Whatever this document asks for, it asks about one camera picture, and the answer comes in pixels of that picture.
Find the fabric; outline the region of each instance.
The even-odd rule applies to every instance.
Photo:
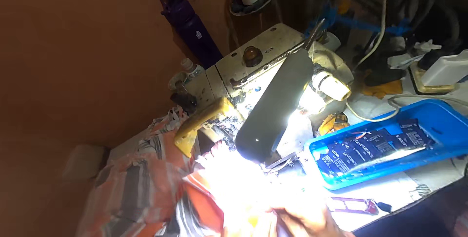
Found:
[[[401,86],[401,80],[398,79],[378,86],[370,87],[364,85],[361,93],[383,99],[385,95],[398,95],[403,93],[403,87]]]
[[[136,153],[108,163],[88,197],[76,236],[154,236],[170,220],[183,196],[182,179],[194,163],[173,141],[187,118],[180,107],[173,108],[148,127],[149,136]],[[197,142],[192,150],[199,155]]]
[[[199,169],[183,179],[187,199],[177,204],[191,210],[186,209],[184,216],[176,212],[156,236],[219,236],[222,232],[226,237],[276,236],[276,216],[259,201],[271,189],[258,165],[230,151],[222,141],[196,163]]]

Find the blue tray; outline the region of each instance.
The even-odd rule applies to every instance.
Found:
[[[378,116],[379,119],[392,112]],[[397,173],[410,168],[426,165],[428,163],[468,154],[468,119],[455,111],[449,104],[441,100],[423,100],[402,107],[400,112],[382,122],[368,122],[349,126],[342,130],[326,134],[309,140],[304,150],[310,150],[312,155],[324,153],[327,145],[341,142],[353,132],[372,131],[386,128],[390,134],[401,133],[397,121],[399,119],[418,119],[421,129],[435,141],[430,148],[413,153],[400,159],[384,162],[366,168],[359,174],[347,174],[338,178],[323,176],[323,186],[330,190],[337,190],[374,178]]]

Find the cable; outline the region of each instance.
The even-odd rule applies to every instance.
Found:
[[[312,32],[310,33],[309,38],[306,40],[306,42],[303,45],[304,48],[307,51],[309,51],[310,47],[312,46],[312,43],[315,41],[315,37],[317,36],[317,32],[320,30],[322,25],[325,23],[325,20],[326,19],[322,19],[321,21],[319,21],[319,23],[317,23],[317,25],[315,25],[315,27],[312,29]]]
[[[371,51],[364,56],[364,58],[362,58],[358,64],[356,64],[356,67],[354,67],[354,70],[361,64],[363,63],[370,55],[372,55],[372,53],[375,52],[375,50],[378,48],[378,46],[380,45],[380,42],[382,41],[383,39],[383,35],[385,34],[385,18],[387,16],[387,0],[383,0],[383,4],[382,4],[382,20],[381,20],[381,24],[380,24],[380,35],[379,35],[379,38],[377,39],[377,42],[374,44],[374,47],[371,49]]]
[[[420,95],[397,95],[397,96],[393,96],[393,97],[390,97],[387,102],[389,103],[390,106],[393,106],[395,108],[395,112],[393,112],[391,115],[387,116],[387,117],[384,117],[384,118],[380,118],[380,119],[367,119],[367,118],[364,118],[360,115],[358,115],[352,108],[351,106],[349,105],[348,101],[346,101],[346,106],[348,107],[348,109],[351,111],[351,113],[353,113],[357,118],[361,119],[361,120],[364,120],[364,121],[369,121],[369,122],[381,122],[381,121],[385,121],[385,120],[388,120],[392,117],[394,117],[395,115],[398,114],[398,112],[400,111],[400,108],[398,107],[398,105],[395,104],[395,102],[393,100],[397,99],[397,98],[403,98],[403,97],[417,97],[417,98],[430,98],[430,99],[439,99],[439,100],[448,100],[448,101],[452,101],[452,102],[457,102],[461,105],[464,105],[466,107],[468,107],[468,102],[465,102],[465,101],[462,101],[462,100],[459,100],[459,99],[455,99],[455,98],[451,98],[451,97],[443,97],[443,96],[420,96]]]
[[[394,117],[395,115],[398,114],[398,112],[400,111],[400,107],[398,107],[396,104],[394,103],[390,103],[390,99],[388,100],[388,103],[393,106],[395,108],[395,112],[393,112],[393,114],[387,116],[387,117],[384,117],[384,118],[380,118],[380,119],[367,119],[367,118],[364,118],[360,115],[358,115],[356,112],[354,112],[354,110],[351,108],[350,104],[348,103],[348,101],[346,101],[346,106],[348,107],[348,109],[351,111],[351,113],[353,113],[357,118],[361,119],[361,120],[364,120],[364,121],[369,121],[369,122],[381,122],[381,121],[385,121],[385,120],[388,120],[392,117]]]

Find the plastic bottle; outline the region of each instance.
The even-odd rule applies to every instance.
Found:
[[[205,69],[223,58],[200,17],[187,0],[160,0],[161,12]]]
[[[197,77],[200,73],[204,72],[205,69],[199,64],[193,63],[189,58],[185,58],[180,62],[182,68],[187,73],[187,80],[190,81],[193,78]]]

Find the brown wall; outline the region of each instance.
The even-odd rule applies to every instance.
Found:
[[[227,54],[225,0],[189,1]],[[90,184],[61,182],[70,149],[114,147],[172,106],[184,54],[160,11],[158,0],[0,0],[3,236],[72,235]]]

